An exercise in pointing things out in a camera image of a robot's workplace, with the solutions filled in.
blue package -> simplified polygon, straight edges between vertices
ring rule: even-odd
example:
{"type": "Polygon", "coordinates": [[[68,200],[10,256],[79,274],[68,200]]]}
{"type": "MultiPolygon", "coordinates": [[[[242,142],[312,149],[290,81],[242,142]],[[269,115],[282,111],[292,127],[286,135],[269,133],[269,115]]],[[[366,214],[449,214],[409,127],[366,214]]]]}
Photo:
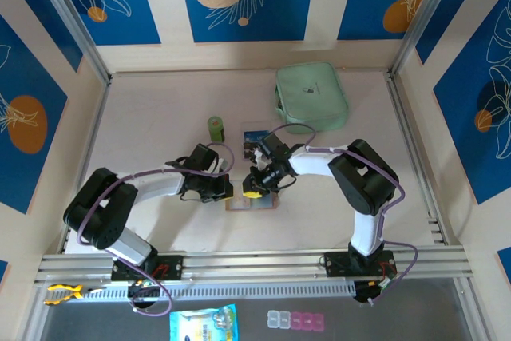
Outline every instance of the blue package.
{"type": "Polygon", "coordinates": [[[171,341],[239,341],[234,303],[217,309],[174,311],[170,314],[171,341]]]}

yellow object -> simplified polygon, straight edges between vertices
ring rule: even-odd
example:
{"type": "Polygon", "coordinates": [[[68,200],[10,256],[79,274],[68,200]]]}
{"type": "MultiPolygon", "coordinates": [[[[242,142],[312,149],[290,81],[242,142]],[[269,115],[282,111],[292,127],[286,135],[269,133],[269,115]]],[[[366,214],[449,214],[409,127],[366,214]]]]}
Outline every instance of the yellow object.
{"type": "Polygon", "coordinates": [[[243,196],[248,197],[249,199],[260,199],[263,197],[260,192],[243,192],[243,196]]]}
{"type": "Polygon", "coordinates": [[[55,284],[55,285],[50,285],[48,287],[48,291],[56,291],[57,289],[64,289],[66,291],[70,291],[71,293],[65,297],[62,297],[61,299],[55,299],[55,300],[51,300],[51,299],[46,299],[45,300],[45,305],[58,305],[60,303],[63,303],[64,301],[67,301],[69,299],[83,299],[83,295],[81,293],[81,290],[83,289],[83,285],[76,285],[76,286],[71,286],[71,285],[64,285],[64,284],[55,284]]]}

wall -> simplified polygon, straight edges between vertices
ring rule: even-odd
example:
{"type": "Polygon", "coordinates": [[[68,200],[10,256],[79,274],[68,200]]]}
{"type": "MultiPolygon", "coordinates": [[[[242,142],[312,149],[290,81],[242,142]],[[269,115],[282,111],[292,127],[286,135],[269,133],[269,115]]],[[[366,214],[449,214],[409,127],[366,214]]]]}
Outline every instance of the wall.
{"type": "MultiPolygon", "coordinates": [[[[497,1],[465,0],[425,64],[421,63],[417,53],[412,53],[401,79],[426,147],[443,212],[449,216],[455,234],[465,246],[496,339],[508,339],[511,289],[497,251],[511,245],[511,190],[507,189],[482,204],[477,203],[433,93],[433,88],[497,1]]],[[[473,71],[469,65],[465,70],[473,71]]],[[[471,82],[460,82],[461,99],[463,87],[470,86],[471,82]]],[[[509,167],[509,162],[503,162],[502,166],[509,167]]]]}
{"type": "Polygon", "coordinates": [[[421,0],[72,0],[110,71],[388,67],[421,0]]]}
{"type": "Polygon", "coordinates": [[[0,289],[0,339],[15,339],[41,256],[55,250],[103,86],[85,60],[75,72],[24,0],[2,0],[0,15],[67,95],[28,211],[0,203],[0,260],[9,263],[0,289]]]}

gray floor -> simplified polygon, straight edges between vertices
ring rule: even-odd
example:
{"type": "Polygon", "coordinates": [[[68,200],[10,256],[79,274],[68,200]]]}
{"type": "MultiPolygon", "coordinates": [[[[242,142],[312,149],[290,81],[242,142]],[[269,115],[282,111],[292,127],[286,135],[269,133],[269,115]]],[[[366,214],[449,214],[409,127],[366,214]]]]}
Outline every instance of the gray floor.
{"type": "MultiPolygon", "coordinates": [[[[231,300],[175,303],[174,310],[221,307],[231,300]]],[[[405,280],[375,307],[349,298],[236,301],[240,340],[458,341],[471,339],[452,280],[405,280]],[[267,311],[323,313],[322,333],[269,329],[267,311]]],[[[44,340],[168,340],[168,317],[149,318],[127,303],[68,302],[50,308],[44,340]]]]}

metal frame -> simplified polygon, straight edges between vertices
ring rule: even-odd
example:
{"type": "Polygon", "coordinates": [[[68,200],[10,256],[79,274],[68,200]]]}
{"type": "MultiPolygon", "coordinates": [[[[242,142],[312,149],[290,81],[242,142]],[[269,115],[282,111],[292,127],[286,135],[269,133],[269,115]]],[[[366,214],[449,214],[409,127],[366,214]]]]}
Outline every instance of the metal frame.
{"type": "Polygon", "coordinates": [[[418,39],[422,36],[440,1],[441,0],[423,0],[421,2],[421,5],[418,7],[410,23],[410,27],[402,39],[401,47],[399,47],[399,51],[389,68],[391,77],[394,77],[401,71],[402,67],[405,65],[406,59],[410,53],[415,50],[418,39]]]}
{"type": "MultiPolygon", "coordinates": [[[[83,22],[75,10],[71,0],[51,0],[61,15],[63,21],[71,34],[75,37],[78,45],[90,59],[97,75],[109,84],[111,75],[105,63],[97,52],[93,39],[83,25],[83,22]]],[[[426,206],[429,210],[429,220],[432,233],[438,234],[440,240],[429,247],[419,247],[419,258],[417,264],[410,271],[408,278],[452,278],[458,291],[462,309],[465,314],[471,335],[477,340],[494,339],[491,327],[485,323],[485,312],[477,301],[477,294],[472,284],[472,271],[466,258],[465,251],[448,220],[444,220],[438,202],[435,197],[434,186],[430,182],[431,171],[427,164],[426,152],[417,126],[412,118],[403,84],[400,82],[399,73],[410,52],[414,50],[418,39],[427,26],[431,16],[436,10],[440,0],[424,0],[419,7],[409,30],[407,31],[403,44],[398,51],[392,66],[388,69],[386,83],[393,103],[394,111],[400,124],[402,135],[414,167],[415,176],[421,186],[426,206]]],[[[117,76],[140,76],[140,73],[119,73],[117,76]]],[[[85,155],[83,168],[78,177],[79,183],[85,178],[89,159],[93,150],[94,141],[100,126],[101,116],[108,97],[108,86],[101,106],[94,122],[93,132],[89,140],[88,152],[85,155]]],[[[59,250],[65,248],[65,241],[69,235],[68,228],[63,232],[59,250]]],[[[413,252],[409,248],[392,248],[399,270],[404,270],[412,260],[413,252]]],[[[349,290],[349,279],[328,279],[321,265],[320,256],[328,250],[311,251],[289,251],[289,252],[188,252],[177,253],[184,255],[183,277],[179,282],[164,281],[164,284],[172,291],[184,292],[176,294],[176,299],[185,299],[187,291],[192,289],[192,296],[199,295],[204,298],[204,292],[211,288],[213,295],[224,295],[225,291],[231,291],[232,287],[248,287],[256,284],[258,287],[267,286],[284,287],[284,293],[290,292],[289,287],[323,287],[327,289],[329,296],[345,294],[345,291],[337,293],[331,290],[331,286],[347,287],[349,290]]],[[[101,284],[107,287],[108,292],[114,292],[99,296],[86,296],[87,300],[95,301],[126,301],[126,284],[112,283],[110,272],[113,262],[106,254],[93,255],[47,255],[43,256],[41,266],[37,273],[34,289],[32,292],[31,310],[26,314],[25,326],[22,327],[22,339],[39,339],[42,334],[48,307],[43,304],[47,297],[46,288],[52,282],[69,284],[101,284]]],[[[299,295],[307,294],[304,290],[298,290],[299,295]]]]}
{"type": "Polygon", "coordinates": [[[108,86],[111,75],[71,0],[50,0],[96,75],[108,86]]]}
{"type": "MultiPolygon", "coordinates": [[[[78,192],[80,190],[80,187],[83,185],[83,182],[85,180],[85,175],[87,174],[87,168],[89,167],[90,158],[93,154],[93,148],[94,148],[94,144],[96,143],[97,133],[99,131],[101,119],[103,118],[103,112],[105,111],[106,102],[109,98],[109,93],[110,93],[109,86],[110,86],[110,81],[107,84],[105,91],[101,95],[101,102],[97,109],[96,117],[94,118],[93,129],[92,129],[92,132],[90,133],[89,140],[87,142],[87,149],[86,149],[84,158],[81,163],[80,175],[77,178],[77,183],[75,186],[76,192],[78,192]]],[[[69,225],[63,225],[63,228],[64,229],[62,230],[60,239],[58,241],[57,253],[64,252],[65,245],[67,244],[67,239],[69,236],[69,225]]]]}
{"type": "Polygon", "coordinates": [[[422,196],[428,207],[430,217],[435,219],[438,224],[438,230],[442,235],[442,242],[448,245],[460,244],[458,238],[454,235],[449,220],[444,220],[441,210],[438,206],[438,201],[435,196],[435,191],[431,183],[432,172],[427,165],[426,151],[418,132],[415,120],[412,118],[410,103],[406,98],[406,93],[403,84],[399,77],[393,77],[389,73],[386,75],[386,83],[389,88],[390,97],[394,105],[394,111],[398,117],[399,126],[402,135],[405,138],[406,147],[410,155],[411,163],[414,167],[414,173],[421,186],[422,196]]]}

